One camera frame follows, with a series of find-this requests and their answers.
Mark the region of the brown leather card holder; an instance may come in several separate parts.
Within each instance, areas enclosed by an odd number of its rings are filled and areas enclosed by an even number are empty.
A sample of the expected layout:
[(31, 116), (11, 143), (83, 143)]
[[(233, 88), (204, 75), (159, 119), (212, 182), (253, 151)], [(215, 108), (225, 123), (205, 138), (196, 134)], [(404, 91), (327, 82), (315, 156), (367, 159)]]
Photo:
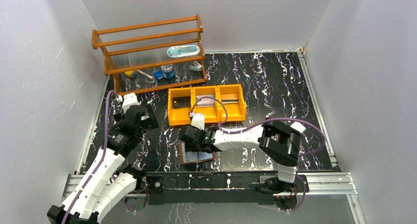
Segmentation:
[(215, 160), (215, 153), (187, 152), (184, 142), (179, 143), (179, 154), (181, 165)]

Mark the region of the yellow three-compartment bin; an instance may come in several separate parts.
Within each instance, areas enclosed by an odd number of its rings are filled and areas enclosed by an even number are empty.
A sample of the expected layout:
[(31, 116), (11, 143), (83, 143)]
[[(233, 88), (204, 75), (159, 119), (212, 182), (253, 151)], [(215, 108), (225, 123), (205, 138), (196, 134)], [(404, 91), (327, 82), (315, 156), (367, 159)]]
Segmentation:
[(246, 104), (240, 84), (169, 89), (170, 126), (191, 123), (190, 113), (201, 113), (209, 124), (241, 122), (246, 119)]

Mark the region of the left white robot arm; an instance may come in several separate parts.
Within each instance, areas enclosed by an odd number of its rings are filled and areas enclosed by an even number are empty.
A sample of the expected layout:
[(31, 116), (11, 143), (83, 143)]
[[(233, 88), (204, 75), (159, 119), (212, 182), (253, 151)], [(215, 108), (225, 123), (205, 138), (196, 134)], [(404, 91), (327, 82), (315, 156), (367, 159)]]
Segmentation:
[(129, 192), (140, 188), (144, 173), (129, 165), (109, 185), (111, 176), (149, 130), (158, 128), (152, 106), (134, 103), (114, 115), (116, 123), (106, 127), (104, 146), (74, 191), (47, 212), (52, 224), (98, 224)]

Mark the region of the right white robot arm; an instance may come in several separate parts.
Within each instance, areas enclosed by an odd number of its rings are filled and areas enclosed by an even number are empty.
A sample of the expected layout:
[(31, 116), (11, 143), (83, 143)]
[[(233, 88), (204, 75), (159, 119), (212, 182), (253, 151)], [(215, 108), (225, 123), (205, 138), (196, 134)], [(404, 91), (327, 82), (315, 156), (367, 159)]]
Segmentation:
[(302, 133), (306, 130), (300, 122), (290, 126), (272, 121), (252, 128), (200, 129), (185, 125), (179, 132), (179, 140), (187, 152), (223, 152), (232, 149), (260, 148), (277, 163), (277, 180), (293, 183), (296, 178)]

